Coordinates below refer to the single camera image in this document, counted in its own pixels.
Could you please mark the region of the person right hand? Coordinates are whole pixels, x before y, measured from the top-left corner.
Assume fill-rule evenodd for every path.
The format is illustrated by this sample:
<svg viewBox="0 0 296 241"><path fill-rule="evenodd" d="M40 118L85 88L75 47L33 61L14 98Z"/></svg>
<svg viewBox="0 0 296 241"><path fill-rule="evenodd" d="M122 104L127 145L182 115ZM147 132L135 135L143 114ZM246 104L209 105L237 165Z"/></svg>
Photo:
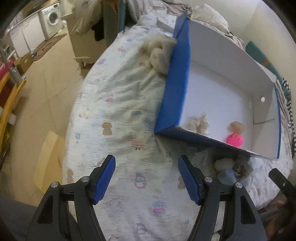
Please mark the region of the person right hand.
<svg viewBox="0 0 296 241"><path fill-rule="evenodd" d="M295 240L295 203L276 201L277 210L262 213L267 240Z"/></svg>

